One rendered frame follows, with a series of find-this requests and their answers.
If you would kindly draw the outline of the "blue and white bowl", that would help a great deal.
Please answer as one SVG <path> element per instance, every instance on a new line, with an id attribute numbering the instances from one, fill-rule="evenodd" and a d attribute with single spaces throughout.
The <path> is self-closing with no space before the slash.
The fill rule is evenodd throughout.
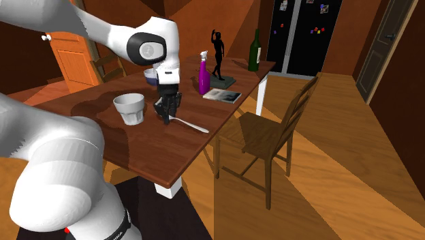
<path id="1" fill-rule="evenodd" d="M 157 86 L 159 84 L 158 75 L 154 68 L 144 70 L 144 77 L 149 85 Z"/>

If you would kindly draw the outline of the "black fridge with magnets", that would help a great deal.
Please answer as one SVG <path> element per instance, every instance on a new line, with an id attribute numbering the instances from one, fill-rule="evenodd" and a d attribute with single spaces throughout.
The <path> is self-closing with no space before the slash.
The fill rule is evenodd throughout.
<path id="1" fill-rule="evenodd" d="M 274 0 L 267 61 L 273 72 L 315 76 L 322 70 L 343 0 Z"/>

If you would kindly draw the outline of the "green wine bottle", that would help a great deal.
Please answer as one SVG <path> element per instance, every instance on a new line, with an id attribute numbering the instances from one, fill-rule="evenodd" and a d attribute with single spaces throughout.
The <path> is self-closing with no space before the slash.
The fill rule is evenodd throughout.
<path id="1" fill-rule="evenodd" d="M 259 29 L 256 29 L 255 38 L 250 46 L 248 71 L 251 71 L 251 72 L 258 71 L 261 49 L 262 47 L 259 42 Z"/>

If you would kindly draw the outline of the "white ribbed cup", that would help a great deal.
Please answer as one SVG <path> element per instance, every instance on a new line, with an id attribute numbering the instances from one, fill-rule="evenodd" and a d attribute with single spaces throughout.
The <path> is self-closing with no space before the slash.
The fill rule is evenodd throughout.
<path id="1" fill-rule="evenodd" d="M 137 125 L 144 120 L 144 96 L 126 93 L 113 99 L 113 103 L 126 125 Z"/>

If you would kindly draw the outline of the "wooden chair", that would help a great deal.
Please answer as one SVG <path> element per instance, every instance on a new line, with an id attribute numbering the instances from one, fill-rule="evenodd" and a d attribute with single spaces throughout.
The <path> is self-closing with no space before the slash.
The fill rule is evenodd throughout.
<path id="1" fill-rule="evenodd" d="M 322 73 L 317 73 L 303 88 L 297 90 L 287 107 L 284 118 L 279 123 L 251 112 L 244 112 L 239 118 L 224 125 L 215 136 L 213 146 L 214 177 L 218 179 L 220 170 L 224 170 L 263 191 L 266 196 L 266 208 L 270 209 L 272 161 L 275 158 L 284 161 L 286 163 L 285 174 L 290 176 L 294 131 L 321 77 Z M 254 159 L 240 173 L 221 166 L 220 147 L 222 144 L 231 145 L 241 150 L 242 153 L 252 155 Z M 264 161 L 265 186 L 245 177 L 245 173 L 258 159 Z"/>
<path id="2" fill-rule="evenodd" d="M 91 67 L 98 79 L 99 84 L 106 83 L 116 77 L 126 77 L 127 72 L 121 62 L 121 58 L 114 53 L 106 57 L 90 61 Z"/>

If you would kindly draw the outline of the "black human figure statue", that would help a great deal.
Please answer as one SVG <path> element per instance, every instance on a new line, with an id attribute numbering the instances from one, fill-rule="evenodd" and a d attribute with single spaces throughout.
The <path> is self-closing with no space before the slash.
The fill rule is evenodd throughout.
<path id="1" fill-rule="evenodd" d="M 227 89 L 236 81 L 232 77 L 227 76 L 226 78 L 224 78 L 221 76 L 221 63 L 225 53 L 224 43 L 223 43 L 223 40 L 221 39 L 221 33 L 213 29 L 211 33 L 211 42 L 213 43 L 215 48 L 215 60 L 216 60 L 216 66 L 214 70 L 212 71 L 212 75 L 215 79 L 217 79 L 220 82 L 220 86 L 222 87 L 222 89 Z"/>

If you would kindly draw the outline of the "purple spray bottle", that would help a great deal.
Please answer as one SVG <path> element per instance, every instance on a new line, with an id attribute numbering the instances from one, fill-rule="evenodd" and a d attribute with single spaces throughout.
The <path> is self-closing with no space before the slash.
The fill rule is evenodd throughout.
<path id="1" fill-rule="evenodd" d="M 200 53 L 201 62 L 200 62 L 200 71 L 199 71 L 199 94 L 204 95 L 210 91 L 210 74 L 206 69 L 206 60 L 207 60 L 208 51 L 202 51 Z"/>

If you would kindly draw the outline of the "grey book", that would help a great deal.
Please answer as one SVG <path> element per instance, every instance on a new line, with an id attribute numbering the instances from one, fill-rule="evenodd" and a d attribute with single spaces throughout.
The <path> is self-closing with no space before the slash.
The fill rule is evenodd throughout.
<path id="1" fill-rule="evenodd" d="M 211 89 L 208 93 L 205 93 L 202 97 L 207 100 L 214 100 L 219 102 L 225 102 L 234 104 L 235 101 L 242 95 L 242 93 L 227 91 L 223 89 Z"/>

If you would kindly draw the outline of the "dark grey door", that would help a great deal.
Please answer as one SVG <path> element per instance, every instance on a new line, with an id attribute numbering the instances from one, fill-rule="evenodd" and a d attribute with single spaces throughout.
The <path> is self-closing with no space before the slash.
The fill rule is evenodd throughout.
<path id="1" fill-rule="evenodd" d="M 356 87 L 370 104 L 418 0 L 389 0 Z"/>

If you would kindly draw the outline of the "silver spoon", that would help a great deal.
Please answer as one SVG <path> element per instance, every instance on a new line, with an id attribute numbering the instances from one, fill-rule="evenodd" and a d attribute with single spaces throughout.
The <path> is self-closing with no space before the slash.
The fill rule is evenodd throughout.
<path id="1" fill-rule="evenodd" d="M 206 133 L 206 134 L 207 134 L 207 133 L 209 133 L 209 131 L 208 131 L 207 129 L 202 128 L 202 127 L 200 127 L 200 126 L 198 126 L 198 125 L 195 125 L 195 124 L 189 123 L 189 122 L 187 122 L 187 121 L 184 121 L 184 120 L 182 120 L 182 119 L 180 119 L 180 118 L 173 117 L 173 116 L 171 116 L 171 115 L 168 115 L 168 116 L 161 115 L 161 114 L 159 114 L 158 112 L 156 112 L 156 114 L 163 118 L 163 121 L 164 121 L 164 123 L 165 123 L 165 124 L 169 124 L 170 120 L 177 120 L 177 121 L 180 121 L 181 123 L 184 123 L 184 124 L 186 124 L 186 125 L 190 126 L 191 128 L 196 129 L 196 130 L 198 130 L 198 131 L 200 131 L 200 132 L 203 132 L 203 133 Z"/>

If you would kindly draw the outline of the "wooden table with white legs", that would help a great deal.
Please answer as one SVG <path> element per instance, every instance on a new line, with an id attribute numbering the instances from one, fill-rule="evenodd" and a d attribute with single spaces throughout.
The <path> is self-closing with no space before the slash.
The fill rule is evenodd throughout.
<path id="1" fill-rule="evenodd" d="M 176 117 L 207 129 L 207 134 L 177 120 L 166 125 L 153 108 L 159 98 L 157 89 L 146 83 L 142 72 L 44 102 L 38 107 L 96 121 L 104 134 L 104 159 L 160 185 L 162 194 L 171 196 L 174 183 L 249 94 L 265 82 L 273 67 L 273 62 L 260 61 L 259 70 L 250 72 L 244 59 L 225 58 L 221 72 L 236 79 L 230 90 L 242 93 L 234 104 L 227 104 L 206 100 L 198 93 L 195 84 L 200 71 L 199 56 L 181 61 L 179 91 L 183 96 Z M 145 96 L 144 120 L 140 124 L 125 125 L 113 104 L 115 97 L 126 93 Z"/>

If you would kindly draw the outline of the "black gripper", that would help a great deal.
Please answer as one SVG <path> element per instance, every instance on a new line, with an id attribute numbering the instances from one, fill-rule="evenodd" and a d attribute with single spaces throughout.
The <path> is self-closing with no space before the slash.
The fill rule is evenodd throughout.
<path id="1" fill-rule="evenodd" d="M 160 115 L 163 122 L 170 122 L 170 111 L 176 112 L 180 106 L 182 93 L 178 92 L 178 84 L 158 85 L 157 90 L 160 98 L 154 103 L 155 112 Z"/>

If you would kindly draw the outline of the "orange door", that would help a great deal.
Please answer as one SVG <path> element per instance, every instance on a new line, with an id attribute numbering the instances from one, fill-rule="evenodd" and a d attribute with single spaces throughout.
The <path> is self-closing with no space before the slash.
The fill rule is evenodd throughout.
<path id="1" fill-rule="evenodd" d="M 42 39 L 50 42 L 70 93 L 99 84 L 91 66 L 93 58 L 86 38 L 67 32 L 46 32 Z"/>

